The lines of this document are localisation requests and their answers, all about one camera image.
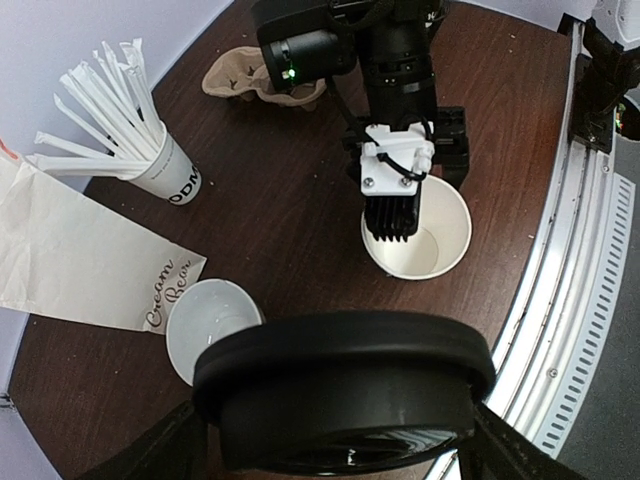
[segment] curved metal track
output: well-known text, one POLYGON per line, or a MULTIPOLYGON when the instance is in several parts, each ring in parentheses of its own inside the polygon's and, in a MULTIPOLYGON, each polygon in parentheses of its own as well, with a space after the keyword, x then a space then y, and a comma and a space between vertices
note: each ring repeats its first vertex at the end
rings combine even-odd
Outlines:
MULTIPOLYGON (((617 300, 631 232, 634 185, 611 155, 569 140, 582 25, 572 32, 558 151, 536 240, 495 345, 496 388, 487 405, 556 457, 593 378, 617 300)), ((427 480, 460 478, 453 453, 427 480)))

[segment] white bracket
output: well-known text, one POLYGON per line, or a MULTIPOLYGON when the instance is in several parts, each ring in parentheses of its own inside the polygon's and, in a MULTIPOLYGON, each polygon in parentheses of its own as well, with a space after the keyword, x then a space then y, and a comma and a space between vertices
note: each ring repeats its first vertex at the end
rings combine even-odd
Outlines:
MULTIPOLYGON (((431 132, 433 123, 429 122, 431 132)), ((392 132, 388 125, 369 125, 367 134, 374 142, 362 145, 360 157, 360 190, 365 196, 413 196, 418 191, 418 182, 405 178, 377 155, 386 153, 401 167, 418 175, 429 173, 435 145, 425 137, 422 124, 413 123, 404 132, 392 132)))

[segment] black mount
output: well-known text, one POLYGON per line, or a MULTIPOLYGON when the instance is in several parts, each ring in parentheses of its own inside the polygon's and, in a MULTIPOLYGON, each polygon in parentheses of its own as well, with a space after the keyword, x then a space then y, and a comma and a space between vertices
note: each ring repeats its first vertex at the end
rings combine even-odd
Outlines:
POLYGON ((570 132, 587 147, 611 153, 613 111, 629 89, 640 83, 640 48, 625 52, 598 29, 593 18, 585 25, 583 43, 593 58, 580 55, 577 60, 570 132))
POLYGON ((586 480, 542 453, 482 403, 475 407, 475 425, 474 435, 458 448, 462 480, 586 480))

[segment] ventilation slot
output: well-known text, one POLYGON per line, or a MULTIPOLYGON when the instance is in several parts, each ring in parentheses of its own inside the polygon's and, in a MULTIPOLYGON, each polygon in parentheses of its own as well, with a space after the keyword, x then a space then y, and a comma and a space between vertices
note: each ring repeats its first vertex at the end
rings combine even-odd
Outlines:
POLYGON ((580 411, 609 332, 629 244, 634 196, 635 186, 616 175, 598 272, 582 330, 567 370, 561 373, 561 384, 549 415, 535 439, 535 444, 554 458, 580 411))

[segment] white wall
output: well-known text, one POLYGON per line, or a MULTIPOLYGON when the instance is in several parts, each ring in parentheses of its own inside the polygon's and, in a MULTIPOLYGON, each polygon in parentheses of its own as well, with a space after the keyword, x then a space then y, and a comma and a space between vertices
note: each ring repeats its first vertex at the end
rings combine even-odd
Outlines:
POLYGON ((60 480, 17 410, 0 409, 0 480, 60 480))
MULTIPOLYGON (((142 37, 155 84, 229 3, 0 0, 0 138, 22 153, 36 150, 37 130, 91 144, 53 105, 53 92, 63 92, 60 75, 82 59, 91 60, 102 40, 116 47, 142 37)), ((74 186, 82 188, 84 182, 74 186)), ((0 309, 0 393, 7 391, 25 322, 26 315, 0 309)), ((18 413, 0 408, 0 480, 57 478, 18 413)))

